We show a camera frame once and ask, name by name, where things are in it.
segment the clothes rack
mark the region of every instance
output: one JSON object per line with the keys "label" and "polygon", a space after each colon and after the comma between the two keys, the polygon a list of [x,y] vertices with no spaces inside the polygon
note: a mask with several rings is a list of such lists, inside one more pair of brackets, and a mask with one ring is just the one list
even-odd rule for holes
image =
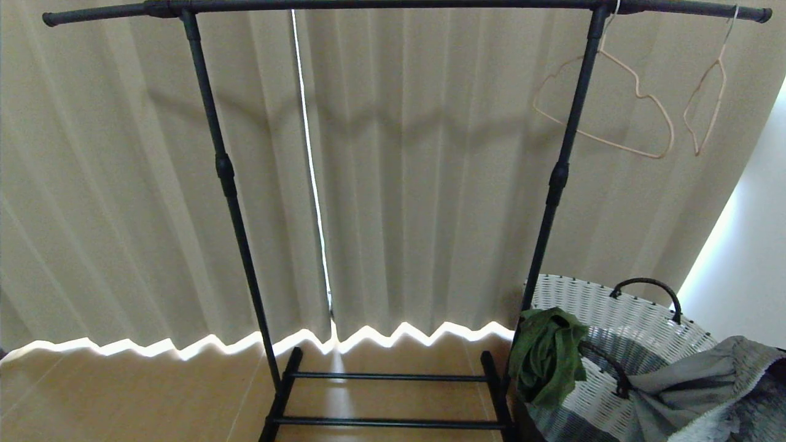
{"label": "clothes rack", "polygon": [[[42,19],[50,27],[59,24],[68,24],[81,21],[103,20],[120,17],[150,16],[159,18],[179,18],[184,26],[186,38],[189,41],[194,69],[199,83],[200,93],[204,104],[205,115],[215,149],[215,168],[230,210],[232,225],[240,250],[248,289],[254,305],[259,329],[262,332],[263,346],[265,348],[270,375],[273,378],[275,397],[270,406],[270,413],[265,419],[260,442],[275,440],[281,425],[329,425],[329,426],[373,426],[373,427],[410,427],[410,428],[435,428],[435,429],[485,429],[501,433],[504,442],[513,442],[517,438],[516,427],[511,419],[510,410],[506,400],[510,377],[507,367],[502,378],[499,377],[497,368],[491,354],[485,351],[480,356],[483,364],[483,376],[464,375],[430,375],[430,374],[379,374],[379,373],[317,373],[299,371],[303,351],[295,347],[289,356],[283,374],[279,373],[277,361],[273,353],[273,343],[270,339],[265,309],[259,293],[251,250],[241,214],[240,204],[237,199],[237,188],[234,182],[234,169],[232,161],[226,152],[216,113],[215,102],[211,90],[208,69],[205,65],[202,50],[198,13],[252,11],[252,10],[277,10],[277,9],[423,9],[423,8],[561,8],[561,9],[588,9],[592,11],[587,33],[584,58],[578,75],[571,111],[567,120],[559,159],[549,178],[549,192],[546,197],[545,212],[542,218],[538,240],[532,256],[531,266],[527,276],[521,309],[530,308],[535,283],[541,270],[546,245],[552,229],[556,208],[560,203],[562,191],[567,184],[568,161],[571,156],[578,122],[582,115],[582,108],[590,86],[593,66],[603,33],[604,23],[617,6],[617,0],[147,0],[142,3],[121,6],[104,6],[91,9],[79,9],[62,13],[44,13]],[[739,7],[722,5],[709,2],[693,2],[674,0],[620,0],[619,14],[641,13],[656,11],[663,13],[684,13],[703,15],[709,17],[732,18],[738,20],[752,20],[759,23],[766,22],[772,16],[769,8]],[[513,341],[516,341],[518,327]],[[290,393],[298,378],[322,379],[366,379],[377,381],[451,381],[451,382],[482,382],[487,384],[491,395],[496,420],[469,421],[469,420],[433,420],[433,419],[393,419],[393,418],[323,418],[289,416],[285,408]]]}

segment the horizontal hanging rod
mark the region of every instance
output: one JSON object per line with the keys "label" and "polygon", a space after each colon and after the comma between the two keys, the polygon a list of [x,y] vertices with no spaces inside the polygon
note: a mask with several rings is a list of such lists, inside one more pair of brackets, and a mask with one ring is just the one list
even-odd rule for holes
{"label": "horizontal hanging rod", "polygon": [[[596,9],[616,0],[146,0],[131,5],[77,9],[63,13],[44,13],[49,26],[107,18],[151,16],[180,17],[183,10],[191,13],[229,11],[260,11],[275,9],[396,9],[396,8],[562,8]],[[710,17],[734,17],[735,5],[675,0],[622,0],[619,13],[682,13]],[[737,19],[764,23],[773,15],[770,8],[740,7]]]}
{"label": "horizontal hanging rod", "polygon": [[311,418],[282,416],[270,418],[279,425],[327,425],[327,426],[376,426],[404,428],[447,428],[447,429],[504,429],[496,421],[445,421],[430,419],[369,419],[369,418]]}
{"label": "horizontal hanging rod", "polygon": [[445,374],[384,374],[384,373],[323,373],[296,371],[293,378],[316,379],[368,379],[372,381],[440,381],[440,382],[488,382],[485,376],[458,376]]}

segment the green cloth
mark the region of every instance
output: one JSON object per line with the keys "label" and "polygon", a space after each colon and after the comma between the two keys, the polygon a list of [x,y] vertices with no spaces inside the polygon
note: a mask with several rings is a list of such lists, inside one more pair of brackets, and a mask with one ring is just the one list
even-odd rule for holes
{"label": "green cloth", "polygon": [[527,403],[559,407],[586,372],[578,343],[589,328],[561,308],[521,313],[519,336],[510,352],[509,374]]}

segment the vertical rack pole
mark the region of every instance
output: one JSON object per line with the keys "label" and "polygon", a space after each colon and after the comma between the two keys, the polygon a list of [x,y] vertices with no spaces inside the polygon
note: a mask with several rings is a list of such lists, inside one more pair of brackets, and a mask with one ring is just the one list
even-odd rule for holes
{"label": "vertical rack pole", "polygon": [[[604,2],[593,10],[592,19],[589,23],[584,58],[582,59],[581,71],[578,73],[578,82],[576,83],[576,91],[573,95],[571,113],[567,118],[565,135],[562,140],[562,147],[560,148],[560,157],[554,165],[554,169],[551,171],[551,177],[549,178],[549,193],[545,199],[545,211],[543,212],[543,220],[541,221],[540,232],[538,233],[538,241],[535,244],[535,250],[532,254],[532,262],[530,264],[529,274],[527,275],[527,284],[524,286],[521,311],[528,310],[532,305],[532,297],[535,292],[535,285],[538,283],[541,265],[543,265],[545,247],[549,242],[549,235],[551,234],[551,227],[554,223],[556,207],[560,204],[562,190],[567,184],[568,161],[570,160],[571,151],[573,150],[573,141],[576,138],[578,121],[582,116],[587,90],[590,88],[592,69],[595,65],[597,48],[601,42],[606,17],[608,17],[608,5]],[[511,346],[516,343],[516,339],[519,336],[518,325],[519,323],[517,322]],[[508,362],[505,364],[505,372],[502,374],[501,394],[503,395],[507,393],[508,386],[510,385],[509,368],[510,356],[508,357]]]}
{"label": "vertical rack pole", "polygon": [[215,111],[213,91],[210,88],[210,78],[208,77],[208,67],[204,63],[199,26],[196,23],[197,17],[188,9],[183,9],[180,19],[183,22],[185,35],[188,37],[189,45],[191,46],[191,57],[193,58],[194,68],[196,69],[196,79],[199,82],[202,102],[204,103],[204,112],[208,118],[210,136],[213,139],[213,147],[215,148],[215,170],[221,179],[221,187],[224,190],[224,196],[226,196],[226,203],[230,208],[232,227],[234,227],[237,246],[241,252],[243,270],[245,271],[248,290],[251,292],[254,312],[256,313],[256,321],[259,324],[259,330],[262,332],[262,342],[265,348],[267,364],[270,367],[270,376],[273,378],[273,384],[278,394],[281,391],[281,375],[278,372],[276,356],[273,354],[273,343],[270,341],[270,331],[267,328],[265,308],[262,305],[262,297],[259,294],[259,283],[256,280],[256,272],[254,272],[254,262],[251,258],[251,249],[248,246],[248,237],[246,236],[245,226],[243,224],[240,203],[237,201],[235,171],[232,167],[230,156],[226,153],[224,140],[221,136],[219,116]]}

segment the wire hanger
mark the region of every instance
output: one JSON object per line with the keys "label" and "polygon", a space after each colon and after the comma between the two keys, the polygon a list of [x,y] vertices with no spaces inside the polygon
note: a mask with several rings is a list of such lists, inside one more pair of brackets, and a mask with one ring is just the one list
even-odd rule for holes
{"label": "wire hanger", "polygon": [[[611,27],[612,22],[614,21],[614,17],[617,16],[617,12],[619,11],[619,4],[620,4],[620,0],[617,0],[617,7],[614,9],[614,13],[612,14],[612,17],[609,19],[608,24],[606,25],[606,27],[603,30],[603,35],[601,36],[601,44],[600,44],[597,52],[599,54],[605,56],[609,60],[611,60],[614,64],[617,64],[620,68],[625,69],[628,73],[630,73],[634,77],[634,79],[636,80],[636,98],[638,98],[638,99],[647,98],[649,100],[652,100],[652,102],[656,104],[656,106],[658,107],[658,110],[660,111],[661,115],[663,115],[663,119],[666,121],[666,124],[669,126],[669,145],[661,153],[654,154],[654,153],[643,152],[643,151],[640,151],[638,149],[634,149],[634,148],[628,147],[626,145],[621,145],[621,144],[618,144],[618,143],[615,143],[615,142],[611,142],[609,140],[603,139],[603,138],[598,137],[596,135],[592,135],[592,134],[590,134],[588,132],[585,132],[585,131],[578,130],[576,132],[579,133],[579,134],[584,135],[587,138],[591,138],[591,139],[593,139],[593,140],[595,140],[597,142],[602,142],[605,145],[610,145],[610,146],[616,147],[618,149],[622,149],[622,150],[626,150],[628,152],[636,153],[637,155],[642,155],[643,157],[653,158],[653,159],[658,160],[658,159],[663,158],[664,156],[666,156],[666,154],[669,153],[671,148],[674,147],[674,125],[671,123],[671,118],[669,117],[668,112],[666,112],[666,109],[660,103],[660,100],[655,95],[642,94],[641,93],[641,91],[639,90],[639,86],[640,86],[641,81],[639,80],[638,74],[630,66],[628,66],[625,63],[622,63],[617,57],[615,57],[615,56],[611,55],[610,53],[606,52],[606,49],[605,49],[605,47],[606,47],[606,37],[608,36],[608,29],[609,29],[609,27]],[[565,69],[565,67],[568,66],[570,63],[575,63],[576,61],[579,61],[579,60],[581,60],[583,58],[584,58],[583,55],[579,55],[576,58],[572,58],[572,59],[564,62],[556,70],[556,72],[546,76],[546,78],[543,80],[543,83],[541,83],[540,86],[538,86],[538,89],[535,91],[534,100],[532,101],[532,107],[533,107],[533,109],[537,113],[543,115],[544,117],[548,118],[549,120],[552,120],[555,123],[562,124],[563,126],[566,125],[566,123],[564,121],[558,120],[557,118],[547,114],[545,111],[542,111],[538,107],[538,101],[540,99],[540,94],[541,94],[541,91],[543,90],[543,87],[545,86],[546,83],[549,82],[550,79],[556,78],[560,74],[560,72],[562,72],[562,70]]]}
{"label": "wire hanger", "polygon": [[[693,138],[693,152],[696,156],[699,156],[701,151],[704,149],[704,146],[707,144],[707,140],[710,139],[710,134],[712,133],[713,127],[715,127],[715,121],[718,118],[718,111],[721,109],[721,100],[723,99],[723,93],[726,89],[726,69],[723,66],[723,53],[726,51],[726,42],[729,41],[729,36],[732,34],[732,29],[734,29],[734,21],[736,21],[737,14],[740,13],[740,6],[735,5],[734,9],[734,17],[731,19],[732,23],[729,26],[729,30],[726,32],[726,37],[723,39],[723,46],[721,46],[721,52],[718,54],[718,58],[710,64],[710,67],[704,71],[704,75],[701,76],[701,80],[699,80],[699,84],[696,86],[696,89],[693,90],[693,93],[690,95],[690,99],[688,100],[688,104],[685,105],[685,111],[682,112],[682,121],[685,122],[685,126],[688,128],[688,132],[691,134],[691,138]],[[715,109],[712,111],[712,118],[710,119],[710,126],[707,128],[707,133],[704,135],[704,140],[702,140],[701,145],[699,145],[699,141],[696,138],[696,132],[691,127],[690,123],[688,123],[688,110],[690,108],[691,102],[693,98],[698,94],[699,90],[701,90],[701,85],[704,84],[704,80],[710,75],[710,71],[712,68],[717,65],[721,71],[721,90],[718,92],[718,100],[715,102]]]}

